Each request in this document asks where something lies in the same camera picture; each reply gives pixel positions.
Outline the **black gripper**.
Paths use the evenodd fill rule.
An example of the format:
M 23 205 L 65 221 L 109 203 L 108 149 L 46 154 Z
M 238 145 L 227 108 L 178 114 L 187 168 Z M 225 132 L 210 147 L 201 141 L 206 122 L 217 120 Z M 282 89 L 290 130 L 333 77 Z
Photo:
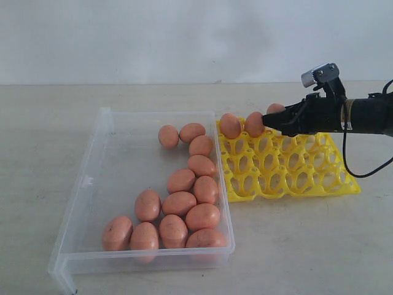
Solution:
M 315 134 L 318 132 L 343 131 L 341 107 L 343 100 L 332 96 L 322 97 L 312 93 L 300 103 L 286 106 L 285 112 L 262 116 L 266 127 L 275 129 L 286 136 Z

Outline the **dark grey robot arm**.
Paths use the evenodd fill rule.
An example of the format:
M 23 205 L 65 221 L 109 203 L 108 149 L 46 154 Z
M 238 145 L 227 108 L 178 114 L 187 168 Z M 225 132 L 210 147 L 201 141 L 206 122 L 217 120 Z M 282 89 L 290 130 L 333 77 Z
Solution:
M 263 124 L 283 135 L 364 133 L 392 136 L 392 95 L 341 100 L 311 93 L 285 110 L 262 116 Z

